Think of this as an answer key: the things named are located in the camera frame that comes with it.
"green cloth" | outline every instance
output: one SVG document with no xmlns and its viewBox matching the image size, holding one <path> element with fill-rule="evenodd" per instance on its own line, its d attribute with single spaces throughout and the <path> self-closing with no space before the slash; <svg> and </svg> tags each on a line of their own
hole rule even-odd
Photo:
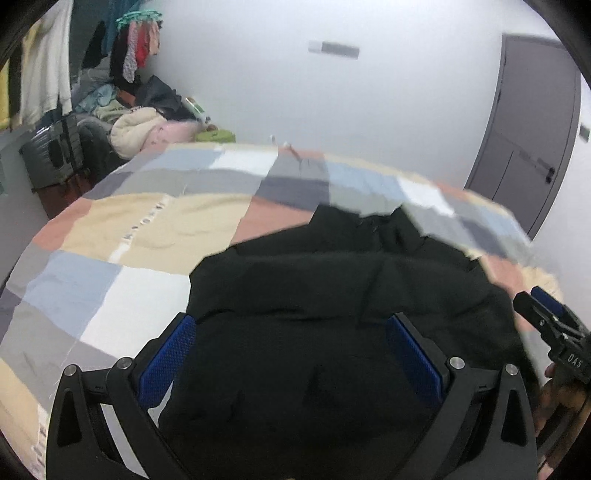
<svg viewBox="0 0 591 480">
<path fill-rule="evenodd" d="M 195 138 L 197 142 L 215 142 L 215 143 L 236 143 L 236 135 L 230 130 L 212 130 L 211 132 L 201 132 Z"/>
<path fill-rule="evenodd" d="M 117 100 L 111 100 L 108 105 L 98 106 L 92 113 L 99 120 L 114 124 L 121 115 L 127 112 L 129 112 L 129 109 L 121 105 Z"/>
</svg>

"wall switch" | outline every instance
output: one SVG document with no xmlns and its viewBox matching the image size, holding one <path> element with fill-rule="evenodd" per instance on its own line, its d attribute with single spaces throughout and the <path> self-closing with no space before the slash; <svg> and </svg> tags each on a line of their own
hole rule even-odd
<svg viewBox="0 0 591 480">
<path fill-rule="evenodd" d="M 350 59 L 359 58 L 359 47 L 329 41 L 311 40 L 308 43 L 308 51 L 312 53 L 328 53 L 339 57 L 349 57 Z"/>
</svg>

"red clothing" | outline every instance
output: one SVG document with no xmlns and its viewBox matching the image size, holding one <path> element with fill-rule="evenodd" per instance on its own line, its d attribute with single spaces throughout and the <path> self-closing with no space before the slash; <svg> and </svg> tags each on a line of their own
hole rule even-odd
<svg viewBox="0 0 591 480">
<path fill-rule="evenodd" d="M 150 37 L 148 36 L 150 26 L 147 22 L 142 22 L 138 31 L 138 46 L 135 49 L 135 60 L 138 67 L 146 66 L 146 59 L 150 54 Z"/>
</svg>

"metal screw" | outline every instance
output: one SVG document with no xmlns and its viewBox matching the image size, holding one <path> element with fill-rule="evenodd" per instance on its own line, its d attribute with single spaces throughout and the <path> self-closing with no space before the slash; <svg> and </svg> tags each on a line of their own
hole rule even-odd
<svg viewBox="0 0 591 480">
<path fill-rule="evenodd" d="M 517 375 L 519 373 L 519 369 L 513 364 L 506 364 L 505 371 L 511 376 Z"/>
<path fill-rule="evenodd" d="M 128 356 L 125 356 L 123 358 L 119 358 L 119 360 L 117 360 L 117 368 L 120 368 L 121 370 L 125 370 L 126 368 L 131 367 L 132 364 L 132 359 L 129 358 Z"/>
<path fill-rule="evenodd" d="M 449 359 L 449 364 L 456 370 L 461 370 L 466 366 L 466 362 L 458 356 L 453 356 Z"/>
<path fill-rule="evenodd" d="M 75 365 L 68 365 L 64 369 L 64 375 L 67 377 L 71 377 L 76 373 L 76 366 Z"/>
</svg>

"yellow cloth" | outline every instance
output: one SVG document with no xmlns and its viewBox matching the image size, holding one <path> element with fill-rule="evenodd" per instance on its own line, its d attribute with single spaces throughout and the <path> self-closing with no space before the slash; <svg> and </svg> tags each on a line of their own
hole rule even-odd
<svg viewBox="0 0 591 480">
<path fill-rule="evenodd" d="M 31 53 L 31 47 L 33 46 L 33 43 L 35 42 L 35 38 L 37 36 L 37 33 L 39 32 L 39 28 L 41 27 L 41 23 L 42 23 L 42 19 L 37 20 L 34 23 L 34 25 L 31 28 L 29 28 L 29 31 L 22 39 L 22 57 L 21 57 L 21 71 L 22 72 L 24 71 L 25 65 L 29 61 L 29 54 Z M 6 73 L 7 73 L 7 98 L 8 98 L 8 68 L 6 66 L 5 66 L 5 68 L 6 68 Z M 13 128 L 20 127 L 21 124 L 22 124 L 21 113 L 18 112 L 14 115 L 14 118 L 12 119 L 12 127 Z"/>
<path fill-rule="evenodd" d="M 0 70 L 0 130 L 10 126 L 10 108 L 8 105 L 8 62 Z"/>
</svg>

